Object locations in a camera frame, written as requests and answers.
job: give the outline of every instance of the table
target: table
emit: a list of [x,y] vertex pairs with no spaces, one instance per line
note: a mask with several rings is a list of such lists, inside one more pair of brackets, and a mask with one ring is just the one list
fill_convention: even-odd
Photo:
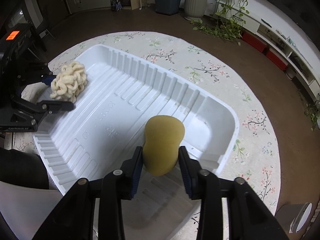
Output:
[[[60,67],[95,44],[106,44],[142,57],[195,83],[221,99],[236,112],[240,130],[233,152],[221,177],[243,177],[274,214],[280,192],[280,159],[276,135],[261,103],[242,78],[229,66],[186,41],[155,32],[120,32],[95,37],[61,53],[49,63],[58,74]],[[29,85],[22,97],[35,102],[47,88]],[[37,154],[31,133],[14,133],[14,148]],[[11,149],[11,135],[5,147]],[[199,213],[173,238],[196,239]],[[224,239],[228,239],[228,218],[224,217]]]

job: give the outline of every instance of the brown floor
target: brown floor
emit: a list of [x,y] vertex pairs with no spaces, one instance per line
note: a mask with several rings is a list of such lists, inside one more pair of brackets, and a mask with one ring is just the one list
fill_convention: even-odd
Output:
[[[312,132],[311,121],[297,88],[268,58],[245,42],[241,46],[193,31],[182,12],[173,16],[156,14],[151,9],[111,12],[81,12],[52,30],[56,36],[44,38],[48,60],[71,46],[106,33],[155,31],[184,39],[222,60],[248,84],[262,103],[275,130],[281,162],[281,192],[278,208],[291,203],[311,202],[313,210],[320,197],[320,130]],[[300,233],[290,239],[300,239]]]

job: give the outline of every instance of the red storage box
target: red storage box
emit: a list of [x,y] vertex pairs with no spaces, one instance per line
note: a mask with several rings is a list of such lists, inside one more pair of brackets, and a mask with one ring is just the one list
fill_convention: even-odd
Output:
[[274,64],[278,66],[282,71],[285,71],[288,67],[288,62],[283,59],[283,57],[274,49],[269,48],[267,54],[267,58],[270,59]]
[[263,50],[267,47],[267,43],[260,39],[258,36],[251,34],[249,32],[244,31],[242,33],[242,39],[250,44],[251,46],[255,47],[258,51],[263,52]]

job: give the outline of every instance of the white plastic tray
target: white plastic tray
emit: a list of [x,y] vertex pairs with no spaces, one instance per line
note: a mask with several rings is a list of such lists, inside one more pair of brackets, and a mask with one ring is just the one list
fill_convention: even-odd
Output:
[[[69,113],[48,115],[33,138],[53,181],[64,195],[82,177],[103,178],[144,144],[144,125],[154,115],[181,120],[191,158],[219,175],[239,130],[235,112],[221,100],[180,76],[105,45],[76,60],[88,85]],[[41,100],[48,100],[48,88]],[[199,202],[185,193],[179,168],[153,177],[142,171],[138,193],[123,202],[127,239],[170,239]]]

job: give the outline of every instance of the sponge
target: sponge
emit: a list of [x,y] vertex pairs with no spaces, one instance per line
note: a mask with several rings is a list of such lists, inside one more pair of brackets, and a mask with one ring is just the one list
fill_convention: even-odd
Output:
[[184,132],[183,123],[175,117],[156,115],[148,120],[142,157],[149,173],[161,176],[175,167]]

